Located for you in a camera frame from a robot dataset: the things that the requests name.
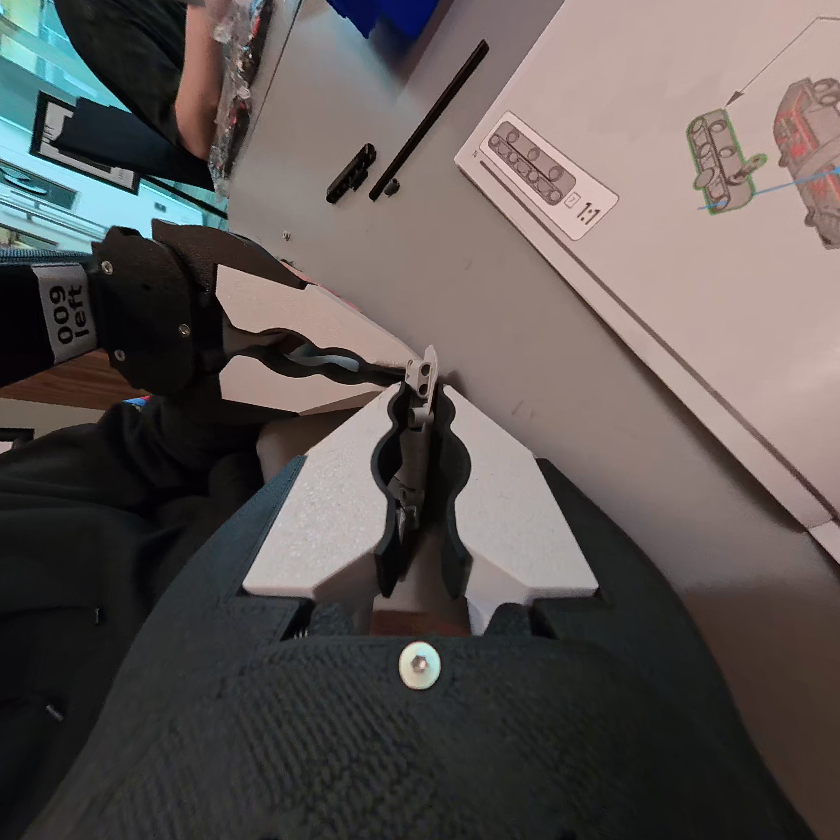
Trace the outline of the black toy beam with holes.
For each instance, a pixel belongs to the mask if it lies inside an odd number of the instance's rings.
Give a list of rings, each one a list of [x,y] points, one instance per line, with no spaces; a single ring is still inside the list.
[[[347,192],[357,191],[367,178],[369,169],[375,163],[377,152],[372,143],[366,143],[353,159],[345,165],[341,173],[331,182],[326,200],[336,204]]]

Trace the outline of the long black toy axle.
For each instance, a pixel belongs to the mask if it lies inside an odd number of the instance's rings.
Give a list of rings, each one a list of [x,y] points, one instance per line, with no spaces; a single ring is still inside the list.
[[[380,196],[385,193],[386,187],[396,179],[397,173],[413,155],[418,145],[428,135],[436,121],[441,118],[451,102],[465,86],[467,81],[473,76],[481,62],[487,57],[489,51],[490,47],[487,41],[482,39],[469,55],[462,67],[455,73],[452,80],[449,84],[447,84],[447,87],[434,102],[433,106],[424,115],[423,119],[405,141],[402,148],[396,153],[393,160],[387,165],[378,181],[373,185],[369,192],[369,198],[371,201],[376,202]]]

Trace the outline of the grey toy brick assembly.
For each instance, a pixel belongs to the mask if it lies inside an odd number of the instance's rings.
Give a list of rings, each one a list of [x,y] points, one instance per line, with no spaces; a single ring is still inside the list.
[[[401,542],[409,532],[419,530],[423,516],[437,383],[438,355],[429,345],[421,360],[410,360],[406,366],[406,427],[398,438],[401,463],[388,485],[397,505]]]

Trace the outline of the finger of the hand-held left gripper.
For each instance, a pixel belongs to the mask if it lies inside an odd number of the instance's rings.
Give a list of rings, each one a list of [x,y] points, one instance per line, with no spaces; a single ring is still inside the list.
[[[369,382],[344,384],[321,373],[290,376],[243,355],[235,356],[221,370],[219,387],[226,401],[299,416],[360,408],[392,388]]]
[[[344,384],[392,384],[424,357],[317,283],[289,285],[220,266],[215,297],[222,347],[282,375],[325,375]]]

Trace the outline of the grey desk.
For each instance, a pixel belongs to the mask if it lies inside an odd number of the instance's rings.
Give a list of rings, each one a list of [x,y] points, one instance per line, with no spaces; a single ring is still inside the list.
[[[236,232],[291,259],[548,457],[687,604],[751,737],[820,838],[838,838],[838,562],[458,168],[455,157],[563,2],[441,2],[399,47],[327,2],[279,2],[269,81],[230,187]],[[478,43],[486,58],[369,192]],[[366,143],[355,192],[326,200]]]

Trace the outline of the clear plastic parts bag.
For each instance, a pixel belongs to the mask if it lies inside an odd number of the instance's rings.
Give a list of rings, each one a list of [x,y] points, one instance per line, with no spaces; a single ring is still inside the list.
[[[233,169],[249,130],[251,88],[259,73],[274,8],[271,1],[225,2],[212,17],[213,40],[222,50],[223,79],[207,165],[219,198],[229,195]]]

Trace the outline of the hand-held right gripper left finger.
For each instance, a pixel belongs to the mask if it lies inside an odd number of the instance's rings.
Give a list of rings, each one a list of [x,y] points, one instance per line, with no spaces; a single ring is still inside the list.
[[[390,596],[409,552],[388,483],[399,468],[411,400],[394,384],[299,460],[243,587],[312,601]]]

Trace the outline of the person's black printed shirt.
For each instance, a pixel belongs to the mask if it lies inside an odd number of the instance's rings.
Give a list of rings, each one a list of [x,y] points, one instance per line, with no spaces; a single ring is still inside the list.
[[[313,838],[243,579],[282,471],[213,532],[121,502],[112,409],[2,456],[2,838]]]

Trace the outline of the building instruction booklet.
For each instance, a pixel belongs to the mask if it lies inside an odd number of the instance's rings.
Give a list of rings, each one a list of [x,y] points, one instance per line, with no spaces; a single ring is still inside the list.
[[[563,2],[458,168],[838,560],[838,2]]]

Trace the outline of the black framed white sign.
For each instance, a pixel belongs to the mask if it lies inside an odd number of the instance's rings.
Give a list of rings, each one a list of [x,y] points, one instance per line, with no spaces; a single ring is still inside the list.
[[[76,152],[64,152],[59,149],[60,135],[63,129],[70,125],[74,114],[74,106],[46,91],[40,91],[36,102],[29,153],[41,160],[87,176],[96,182],[137,196],[140,190],[138,174],[117,166],[97,163]]]

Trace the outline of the wooden post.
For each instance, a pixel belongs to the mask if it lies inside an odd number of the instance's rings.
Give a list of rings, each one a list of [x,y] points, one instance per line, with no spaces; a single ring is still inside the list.
[[[1,389],[2,398],[98,411],[147,395],[111,367],[104,350],[87,353]]]

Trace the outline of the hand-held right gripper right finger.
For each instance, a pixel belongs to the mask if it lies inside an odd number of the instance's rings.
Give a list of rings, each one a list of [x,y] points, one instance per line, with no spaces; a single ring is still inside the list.
[[[470,611],[593,596],[595,575],[531,450],[454,387],[445,385],[438,399],[440,409],[452,404],[448,429],[469,457],[454,514],[469,556]]]

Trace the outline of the blue plastic bin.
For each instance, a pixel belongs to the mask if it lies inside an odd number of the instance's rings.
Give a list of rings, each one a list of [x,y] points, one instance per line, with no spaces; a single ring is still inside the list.
[[[369,38],[381,21],[402,37],[416,40],[438,1],[328,1],[332,9],[348,19],[363,37]]]

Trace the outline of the person's left forearm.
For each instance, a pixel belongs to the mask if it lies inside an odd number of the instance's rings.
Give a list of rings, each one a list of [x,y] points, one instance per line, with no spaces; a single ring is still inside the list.
[[[266,483],[259,446],[289,438],[292,418],[267,424],[220,423],[212,413],[186,413],[172,400],[145,397],[112,409],[119,444],[121,502],[158,522],[181,517],[218,529]]]

